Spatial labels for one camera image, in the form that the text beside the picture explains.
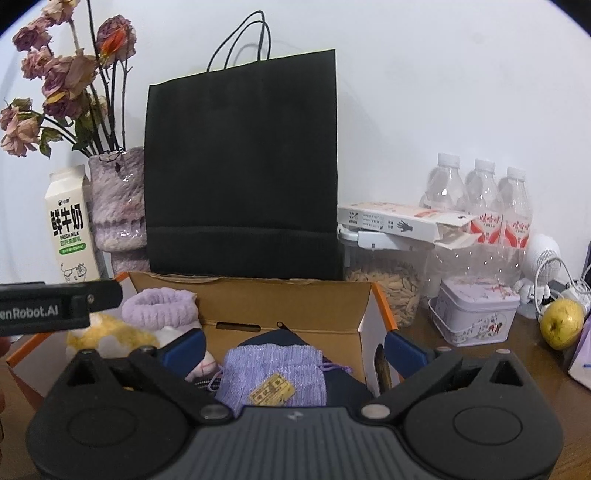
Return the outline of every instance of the milk carton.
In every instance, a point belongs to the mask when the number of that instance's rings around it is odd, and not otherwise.
[[[103,255],[93,241],[90,182],[85,166],[52,173],[50,181],[45,195],[47,219],[64,282],[108,278]]]

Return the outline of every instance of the box flap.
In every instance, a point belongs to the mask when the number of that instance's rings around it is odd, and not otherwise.
[[[299,332],[357,332],[371,284],[320,280],[166,277],[129,274],[137,291],[170,287],[197,295],[204,325],[218,322],[275,329],[277,322]]]

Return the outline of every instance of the metal screw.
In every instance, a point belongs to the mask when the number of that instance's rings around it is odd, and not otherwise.
[[[157,348],[154,345],[142,345],[139,347],[139,351],[142,353],[147,353],[149,355],[154,355],[156,353]]]
[[[229,417],[230,410],[227,406],[219,403],[205,405],[200,412],[205,420],[223,420]]]
[[[361,409],[361,415],[370,420],[383,420],[390,415],[390,409],[381,403],[370,403]]]

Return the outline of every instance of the logo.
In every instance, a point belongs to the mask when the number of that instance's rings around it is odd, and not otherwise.
[[[13,307],[10,310],[0,310],[0,320],[30,320],[47,317],[57,317],[60,313],[58,305],[48,307],[39,306],[36,308]]]

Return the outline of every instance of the dried flower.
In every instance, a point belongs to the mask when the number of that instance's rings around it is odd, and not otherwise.
[[[52,58],[45,65],[45,82],[41,87],[41,93],[45,97],[62,90],[66,81],[66,76],[70,71],[73,57],[58,56]]]
[[[59,92],[52,95],[55,100],[43,102],[43,113],[56,119],[63,119],[69,116],[72,119],[82,114],[82,105],[78,98],[70,99],[67,92]]]
[[[37,117],[20,120],[18,115],[14,115],[6,128],[6,135],[0,147],[9,155],[24,157],[27,155],[27,149],[37,149],[33,143],[39,143],[39,129]]]
[[[0,128],[2,128],[2,130],[6,130],[8,128],[8,124],[12,121],[12,117],[14,117],[17,113],[18,108],[10,105],[0,110]]]
[[[49,0],[42,8],[43,14],[49,20],[50,25],[61,25],[72,19],[74,8],[80,0]]]
[[[48,21],[41,17],[22,27],[12,38],[18,51],[30,50],[32,47],[41,50],[49,45],[51,35],[47,33]]]
[[[102,118],[106,118],[109,114],[109,105],[107,104],[107,99],[103,95],[99,95],[99,108],[96,108],[96,101],[93,95],[90,96],[90,105],[95,111],[100,111],[100,116]]]
[[[45,83],[41,92],[50,98],[57,92],[78,97],[96,76],[96,60],[80,50],[74,57],[56,57],[45,65]]]
[[[84,55],[84,50],[77,52],[64,83],[70,98],[78,97],[92,83],[96,77],[96,67],[95,57]]]
[[[33,80],[45,75],[45,65],[53,58],[49,48],[41,47],[41,50],[30,50],[26,58],[21,62],[21,70],[26,79]]]
[[[105,20],[96,33],[96,46],[105,66],[115,60],[124,61],[135,55],[135,29],[122,15]]]

